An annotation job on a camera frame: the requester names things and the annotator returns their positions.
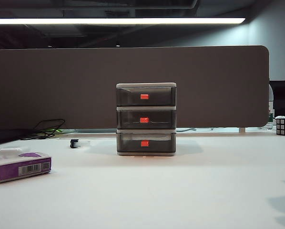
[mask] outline red drawer handle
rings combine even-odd
[[[141,99],[149,99],[149,95],[148,94],[141,94]]]
[[[148,147],[149,146],[149,140],[142,140],[141,147]]]
[[[140,122],[141,123],[148,123],[149,122],[149,118],[148,117],[140,118]]]

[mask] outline label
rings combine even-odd
[[[21,166],[19,167],[19,176],[32,174],[32,173],[38,173],[38,172],[41,172],[41,170],[42,170],[41,163],[30,165],[30,166]]]

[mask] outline white lid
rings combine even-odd
[[[118,83],[116,88],[123,87],[176,87],[176,83]]]

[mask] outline purple and white box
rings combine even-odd
[[[51,156],[25,147],[0,149],[0,183],[48,173]]]

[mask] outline ceiling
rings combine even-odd
[[[257,0],[0,0],[0,18],[249,18],[256,2]],[[137,47],[211,28],[213,27],[197,25],[0,25],[0,49],[110,47],[119,40],[122,47]],[[123,40],[131,40],[133,34],[139,34],[141,39],[136,36],[137,42],[122,43]]]

